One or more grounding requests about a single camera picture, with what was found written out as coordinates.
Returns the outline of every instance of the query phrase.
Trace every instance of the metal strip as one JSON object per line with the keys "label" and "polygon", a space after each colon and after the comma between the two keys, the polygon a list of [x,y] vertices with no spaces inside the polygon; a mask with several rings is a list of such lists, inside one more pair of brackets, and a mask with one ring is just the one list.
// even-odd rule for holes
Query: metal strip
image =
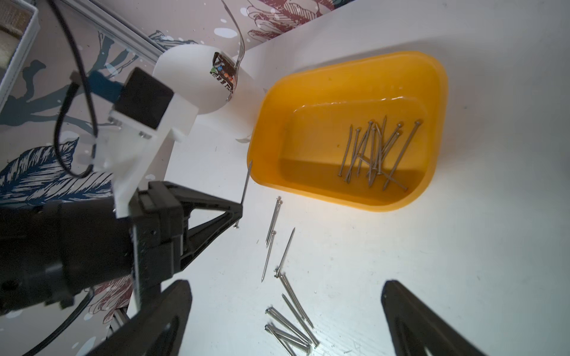
{"label": "metal strip", "polygon": [[156,63],[158,57],[165,52],[135,26],[97,0],[61,0],[61,2],[92,22],[113,40],[125,48],[132,49],[140,57],[151,63]]}

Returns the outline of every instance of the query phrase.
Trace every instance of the red flower pattern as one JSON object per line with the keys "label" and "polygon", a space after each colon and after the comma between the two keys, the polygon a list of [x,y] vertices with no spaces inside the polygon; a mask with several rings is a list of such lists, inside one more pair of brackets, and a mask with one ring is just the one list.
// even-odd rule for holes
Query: red flower pattern
{"label": "red flower pattern", "polygon": [[133,291],[133,282],[130,276],[125,276],[101,283],[93,289],[95,290],[95,296],[92,303],[89,304],[89,312],[91,314],[98,312],[107,313],[103,319],[103,323],[106,324],[113,320],[113,314],[116,309],[129,305]]}
{"label": "red flower pattern", "polygon": [[335,9],[332,0],[252,0],[248,16],[258,30],[250,37],[265,42]]}

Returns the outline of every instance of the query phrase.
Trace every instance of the wallpaper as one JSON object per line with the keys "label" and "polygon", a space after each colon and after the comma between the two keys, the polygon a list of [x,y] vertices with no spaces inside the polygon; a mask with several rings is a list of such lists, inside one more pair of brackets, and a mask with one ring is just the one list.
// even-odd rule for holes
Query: wallpaper
{"label": "wallpaper", "polygon": [[[69,76],[76,67],[51,11],[44,2],[39,2],[38,8],[41,30],[0,113],[0,205],[28,208],[49,200],[73,202],[110,197],[110,174],[99,172],[84,179],[72,178],[55,160],[54,124]],[[135,66],[152,72],[152,64],[65,8],[62,12],[88,72],[99,71],[118,82],[126,80]],[[96,96],[93,100],[99,125],[109,125],[107,114],[111,104]],[[62,158],[74,171],[80,172],[86,167],[91,133],[85,98],[80,92],[60,135]],[[155,174],[146,177],[155,179]],[[81,356],[105,340],[114,310],[128,304],[132,283],[127,276],[93,287],[95,296],[82,315],[39,355]],[[84,293],[76,296],[75,303],[83,296]],[[39,304],[0,317],[1,354],[22,355],[29,351],[53,332],[73,308],[60,310],[57,304]]]}
{"label": "wallpaper", "polygon": [[[235,56],[239,35],[220,0],[100,0],[151,38],[207,44]],[[246,50],[353,0],[225,0]]]}

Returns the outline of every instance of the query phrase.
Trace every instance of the floral wallpaper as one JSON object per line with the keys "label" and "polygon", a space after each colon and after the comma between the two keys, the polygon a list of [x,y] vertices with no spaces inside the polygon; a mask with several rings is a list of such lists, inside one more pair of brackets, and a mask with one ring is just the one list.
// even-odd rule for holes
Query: floral wallpaper
{"label": "floral wallpaper", "polygon": [[[100,0],[151,38],[190,41],[235,56],[239,35],[220,0]],[[353,0],[225,0],[246,50]]]}

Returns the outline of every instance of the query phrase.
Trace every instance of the blue leaf pattern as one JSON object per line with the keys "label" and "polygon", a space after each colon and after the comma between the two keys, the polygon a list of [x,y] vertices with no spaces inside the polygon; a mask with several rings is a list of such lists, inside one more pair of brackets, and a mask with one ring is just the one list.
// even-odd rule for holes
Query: blue leaf pattern
{"label": "blue leaf pattern", "polygon": [[[71,165],[79,139],[60,145]],[[76,202],[112,196],[111,173],[93,172],[86,178],[69,177],[55,158],[53,146],[25,151],[0,172],[0,205],[21,208],[49,200]]]}
{"label": "blue leaf pattern", "polygon": [[[79,139],[59,145],[63,162],[70,165]],[[55,158],[53,146],[25,151],[0,172],[0,203],[26,198],[66,175]]]}
{"label": "blue leaf pattern", "polygon": [[79,200],[111,197],[111,173],[93,172],[86,178],[60,179],[26,198],[26,204],[37,206],[47,200],[77,202]]}

